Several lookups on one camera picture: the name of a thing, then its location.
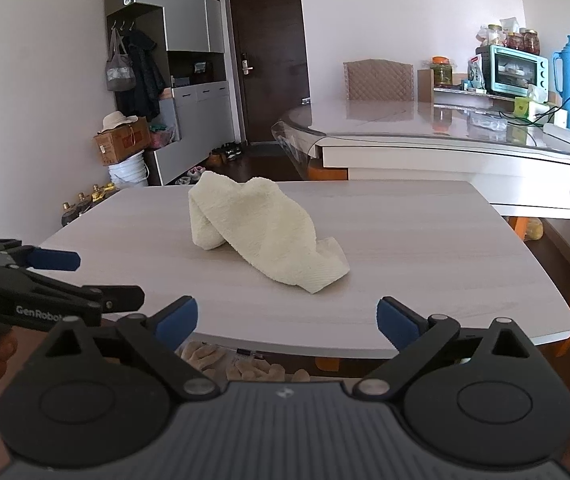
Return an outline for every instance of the white bucket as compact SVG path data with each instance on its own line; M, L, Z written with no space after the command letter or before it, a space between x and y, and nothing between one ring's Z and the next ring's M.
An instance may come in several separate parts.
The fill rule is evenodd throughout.
M143 152L132 155L120 164L109 166L110 177L116 187L143 187L147 185L149 170L143 161Z

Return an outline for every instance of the chair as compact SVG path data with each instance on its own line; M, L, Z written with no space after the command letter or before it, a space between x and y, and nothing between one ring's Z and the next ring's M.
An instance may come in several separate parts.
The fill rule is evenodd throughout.
M414 101L414 65L364 59L343 67L350 101Z

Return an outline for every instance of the door handle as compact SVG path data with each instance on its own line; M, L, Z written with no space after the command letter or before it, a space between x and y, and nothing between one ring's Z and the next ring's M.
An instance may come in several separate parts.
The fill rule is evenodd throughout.
M243 75L249 75L250 71L254 70L253 66L249 66L249 61L247 60L247 54L241 54L241 67L243 69Z

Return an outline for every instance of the gloves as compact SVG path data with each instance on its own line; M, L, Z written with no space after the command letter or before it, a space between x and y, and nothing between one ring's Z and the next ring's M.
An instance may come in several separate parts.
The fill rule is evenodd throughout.
M238 359L227 368L228 381L285 381L285 368L281 365L270 365L262 359ZM294 383L309 382L309 374L305 370L297 371L293 377Z
M220 346L208 345L200 341L190 341L185 345L181 353L181 359L213 380L216 370L205 368L216 364L225 354L225 349Z

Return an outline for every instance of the table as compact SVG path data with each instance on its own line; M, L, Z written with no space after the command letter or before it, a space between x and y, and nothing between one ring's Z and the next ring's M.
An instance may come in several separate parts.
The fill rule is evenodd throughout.
M394 296L418 313L464 326L515 319L536 344L570 334L570 310L500 215L466 182L284 182L319 238L333 236L350 273L318 294L276 283L225 245L191 241L188 186L123 190L49 238L78 251L76 272L45 274L83 284L136 284L142 312L188 294L197 336L230 348L330 358L396 353L376 326Z
M272 131L309 178L469 182L521 238L528 217L570 219L570 144L532 126L480 128L474 111L332 100L294 108Z

